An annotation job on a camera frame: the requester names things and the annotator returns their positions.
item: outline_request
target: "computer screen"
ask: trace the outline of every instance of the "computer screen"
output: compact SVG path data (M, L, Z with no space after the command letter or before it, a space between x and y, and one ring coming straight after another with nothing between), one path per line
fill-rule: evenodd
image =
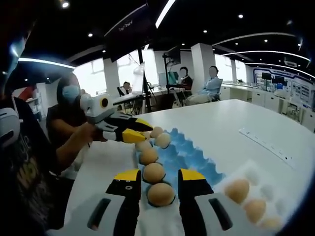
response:
M106 52L112 62L150 43L157 28L147 4L129 13L104 36Z
M261 73L261 77L264 80L271 80L271 74L269 73Z
M181 48L179 46L168 50L165 54L168 56L166 59L167 66L174 66L181 63Z
M177 72L168 72L168 84L169 85L176 85L178 84L178 73ZM158 74L158 81L159 85L162 87L165 87L167 85L166 83L166 73L159 73Z
M141 63L133 71L133 83L131 85L133 94L142 94L143 92L143 77L144 77L144 62Z

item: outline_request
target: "blue egg carton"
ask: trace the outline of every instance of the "blue egg carton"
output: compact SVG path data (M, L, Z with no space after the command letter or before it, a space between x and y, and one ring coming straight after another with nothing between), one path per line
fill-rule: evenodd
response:
M156 149L158 153L157 163L160 163L165 170L165 177L163 182L170 184L175 190L176 197L178 197L178 170L191 169L203 174L207 182L214 186L219 183L225 174L217 173L216 164L210 158L204 158L203 151L193 146L190 139L185 139L183 133L178 132L177 128L173 128L171 132L164 131L171 136L171 143L166 149L162 149L154 145L155 139L150 139L149 142ZM143 173L144 165L139 163L140 152L136 152L136 163L138 169ZM146 193L152 185L141 181L142 195L146 199Z

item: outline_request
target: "black ceiling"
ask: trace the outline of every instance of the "black ceiling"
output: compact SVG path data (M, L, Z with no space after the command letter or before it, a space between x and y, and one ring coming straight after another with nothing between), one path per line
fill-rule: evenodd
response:
M64 62L71 56L91 47L103 45L104 34L129 12L148 2L155 21L167 0L69 0L70 7L62 9L55 1L38 19L26 45L23 57ZM283 51L312 58L315 42L310 33L311 7L299 3L280 4L279 7L264 2L242 5L225 1L177 0L157 30L150 45L154 50L168 50L185 43L183 49L202 42L216 44L220 41L262 32L282 32L284 35L245 37L214 46L216 53L269 50ZM96 58L107 57L102 49L72 62L77 66ZM299 65L297 69L315 74L306 60L273 53L232 55L243 62L260 62L284 65L284 58Z

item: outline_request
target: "light blue shirt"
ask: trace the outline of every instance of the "light blue shirt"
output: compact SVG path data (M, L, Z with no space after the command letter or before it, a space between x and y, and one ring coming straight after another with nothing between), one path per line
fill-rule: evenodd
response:
M198 94L207 94L208 96L213 97L219 94L221 85L222 81L217 76L214 78L209 77L205 82L203 90L199 91Z

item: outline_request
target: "egg carton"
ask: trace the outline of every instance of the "egg carton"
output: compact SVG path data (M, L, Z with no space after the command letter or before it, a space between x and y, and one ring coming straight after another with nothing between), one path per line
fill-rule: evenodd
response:
M280 219L282 226L287 223L297 207L296 202L279 187L269 173L252 160L215 185L213 190L224 194L225 188L237 179L247 179L250 183L249 193L240 204L242 208L254 199L266 202L266 211L256 225L260 225L265 219L275 217Z
M171 136L171 143L166 149L155 146L155 139L151 138L149 142L158 153L157 163L160 163L165 170L165 177L162 182L167 183L175 190L175 201L178 199L178 170L179 169L192 169L200 172L206 178L207 182L214 186L219 183L225 174L217 173L216 164L210 158L205 158L203 151L193 146L190 139L186 139L183 133L178 132L178 129L173 128L171 132L164 130ZM143 173L144 165L140 164L140 153L135 152L135 161L138 169ZM141 182L142 199L148 208L152 206L147 200L147 191L152 185L144 181Z

